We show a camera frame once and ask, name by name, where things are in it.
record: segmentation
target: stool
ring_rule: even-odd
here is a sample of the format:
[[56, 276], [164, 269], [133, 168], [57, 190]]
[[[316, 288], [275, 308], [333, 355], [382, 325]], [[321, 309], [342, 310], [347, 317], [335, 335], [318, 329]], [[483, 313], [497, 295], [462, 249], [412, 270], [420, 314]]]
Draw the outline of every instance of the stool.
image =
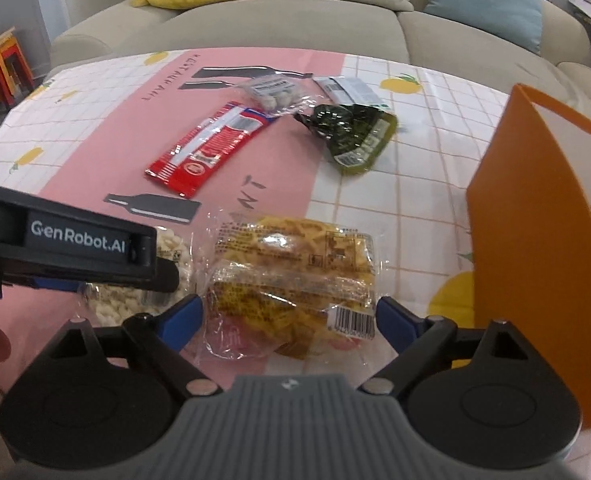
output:
[[34, 89], [33, 75], [20, 49], [18, 40], [13, 35], [14, 28], [10, 28], [0, 35], [0, 102], [9, 109], [14, 104], [15, 82], [11, 76], [7, 61], [17, 74], [21, 84], [28, 90]]

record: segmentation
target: sofa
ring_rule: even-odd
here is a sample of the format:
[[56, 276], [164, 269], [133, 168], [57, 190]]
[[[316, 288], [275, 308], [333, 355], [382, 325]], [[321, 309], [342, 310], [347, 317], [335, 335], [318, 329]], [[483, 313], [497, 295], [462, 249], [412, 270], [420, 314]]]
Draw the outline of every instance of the sofa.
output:
[[53, 41], [52, 72], [97, 58], [211, 46], [312, 48], [450, 73], [503, 92], [538, 88], [591, 118], [591, 43], [572, 16], [542, 0], [541, 55], [422, 9], [340, 0], [236, 0], [178, 12], [122, 2]]

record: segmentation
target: yellow snack bag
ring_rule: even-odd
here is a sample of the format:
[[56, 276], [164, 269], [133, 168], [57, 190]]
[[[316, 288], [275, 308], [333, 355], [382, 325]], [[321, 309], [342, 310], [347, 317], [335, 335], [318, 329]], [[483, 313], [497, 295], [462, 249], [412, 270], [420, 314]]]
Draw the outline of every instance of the yellow snack bag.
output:
[[304, 358], [375, 335], [377, 265], [370, 235], [323, 222], [263, 216], [218, 231], [205, 295], [211, 313], [240, 320], [277, 352]]

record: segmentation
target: candy bag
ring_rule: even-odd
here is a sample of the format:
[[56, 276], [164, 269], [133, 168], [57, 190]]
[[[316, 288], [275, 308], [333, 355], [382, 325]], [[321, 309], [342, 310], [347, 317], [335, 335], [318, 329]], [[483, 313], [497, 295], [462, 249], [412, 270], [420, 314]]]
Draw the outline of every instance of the candy bag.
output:
[[237, 150], [273, 119], [229, 102], [149, 165], [144, 174], [191, 198]]

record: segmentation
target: sofa armrest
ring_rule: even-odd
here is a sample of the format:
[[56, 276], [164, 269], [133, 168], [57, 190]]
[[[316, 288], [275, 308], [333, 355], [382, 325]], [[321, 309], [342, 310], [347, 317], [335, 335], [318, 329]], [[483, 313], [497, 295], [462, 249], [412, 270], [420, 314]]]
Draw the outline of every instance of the sofa armrest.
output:
[[560, 63], [562, 70], [591, 99], [591, 69], [577, 63]]
[[540, 56], [553, 65], [568, 61], [591, 65], [591, 42], [584, 26], [554, 4], [542, 1]]
[[129, 1], [101, 10], [64, 32], [51, 44], [51, 68], [62, 64], [106, 56], [139, 30], [164, 23], [177, 10], [132, 7]]

